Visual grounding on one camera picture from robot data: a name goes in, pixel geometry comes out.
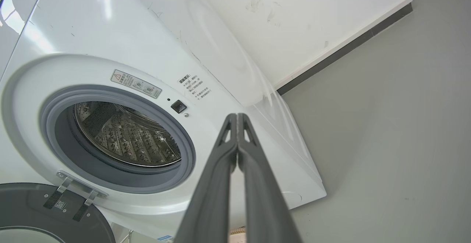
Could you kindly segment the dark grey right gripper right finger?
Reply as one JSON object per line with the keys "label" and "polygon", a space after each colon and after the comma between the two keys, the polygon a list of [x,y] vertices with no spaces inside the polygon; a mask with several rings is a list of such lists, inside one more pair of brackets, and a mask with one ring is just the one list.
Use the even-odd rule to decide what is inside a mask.
{"label": "dark grey right gripper right finger", "polygon": [[244,173],[246,240],[249,243],[301,243],[254,126],[238,114],[238,165]]}

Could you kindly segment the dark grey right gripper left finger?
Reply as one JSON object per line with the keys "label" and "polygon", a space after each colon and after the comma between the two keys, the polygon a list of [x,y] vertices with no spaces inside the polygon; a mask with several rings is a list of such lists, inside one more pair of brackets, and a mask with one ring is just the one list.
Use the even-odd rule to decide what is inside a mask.
{"label": "dark grey right gripper left finger", "polygon": [[175,242],[228,242],[230,179],[236,166],[236,153],[237,116],[232,113],[225,118],[216,137]]}

